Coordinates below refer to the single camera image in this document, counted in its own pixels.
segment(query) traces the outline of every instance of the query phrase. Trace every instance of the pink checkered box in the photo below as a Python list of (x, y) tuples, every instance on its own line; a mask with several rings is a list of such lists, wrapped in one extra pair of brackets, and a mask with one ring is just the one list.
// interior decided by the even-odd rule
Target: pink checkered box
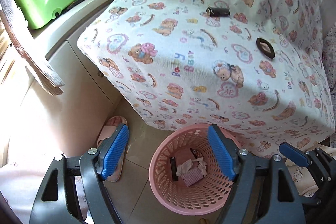
[(196, 167), (181, 175), (181, 178), (183, 179), (184, 184), (189, 187), (204, 177), (201, 171)]

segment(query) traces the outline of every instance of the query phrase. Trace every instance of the pink slipper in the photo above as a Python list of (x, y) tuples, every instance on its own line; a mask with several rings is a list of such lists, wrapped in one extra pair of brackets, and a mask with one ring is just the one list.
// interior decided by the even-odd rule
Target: pink slipper
[[(125, 125), (127, 125), (127, 121), (124, 117), (114, 116), (114, 117), (110, 118), (106, 122), (105, 126), (103, 127), (103, 129), (100, 132), (100, 135), (99, 135), (98, 140), (97, 140), (97, 147), (99, 147), (99, 145), (101, 144), (101, 142), (104, 139), (110, 138), (112, 136), (113, 132), (115, 131), (115, 129), (117, 128), (117, 126), (120, 125), (121, 123), (124, 123)], [(124, 152), (120, 156), (118, 165), (117, 165), (114, 173), (107, 178), (108, 181), (115, 182), (115, 181), (119, 180), (120, 175), (121, 175), (121, 170), (123, 168), (124, 156), (125, 156), (125, 149), (124, 149)]]

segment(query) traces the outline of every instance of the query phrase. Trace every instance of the black hair tie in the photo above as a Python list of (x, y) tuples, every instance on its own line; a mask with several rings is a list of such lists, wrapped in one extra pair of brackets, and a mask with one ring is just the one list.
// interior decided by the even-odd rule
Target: black hair tie
[(258, 49), (266, 55), (269, 59), (275, 58), (275, 52), (273, 49), (273, 46), (265, 39), (263, 38), (257, 38), (257, 47)]

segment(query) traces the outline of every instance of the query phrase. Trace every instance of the baby print fabric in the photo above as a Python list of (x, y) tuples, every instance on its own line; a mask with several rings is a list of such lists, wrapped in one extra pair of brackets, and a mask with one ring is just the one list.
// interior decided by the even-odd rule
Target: baby print fabric
[(271, 157), (284, 141), (304, 150), (334, 132), (321, 31), (317, 0), (115, 0), (78, 47), (147, 124), (216, 123)]

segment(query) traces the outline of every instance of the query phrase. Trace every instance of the black clamp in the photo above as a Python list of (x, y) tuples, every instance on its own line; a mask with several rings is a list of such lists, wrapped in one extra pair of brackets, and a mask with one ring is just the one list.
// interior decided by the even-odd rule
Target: black clamp
[(119, 125), (99, 148), (91, 148), (82, 156), (67, 159), (59, 154), (55, 157), (37, 192), (29, 224), (85, 224), (74, 176), (82, 177), (93, 221), (96, 224), (122, 224), (104, 187), (103, 170), (104, 158), (123, 126)]
[[(248, 210), (251, 194), (256, 177), (263, 179), (262, 189), (256, 202), (256, 208), (251, 223), (254, 224), (316, 224), (333, 223), (321, 222), (335, 217), (330, 214), (326, 206), (334, 206), (336, 193), (336, 160), (323, 150), (316, 148), (314, 151), (301, 152), (288, 143), (282, 143), (279, 151), (287, 156), (298, 166), (306, 166), (312, 174), (319, 190), (313, 197), (300, 196), (292, 177), (280, 155), (273, 155), (271, 159), (257, 157), (246, 149), (238, 149), (231, 139), (226, 138), (217, 125), (209, 127), (210, 134), (215, 132), (221, 140), (226, 152), (232, 159), (233, 187), (215, 224), (242, 224)], [(221, 170), (228, 170), (228, 160), (221, 164), (215, 153)]]

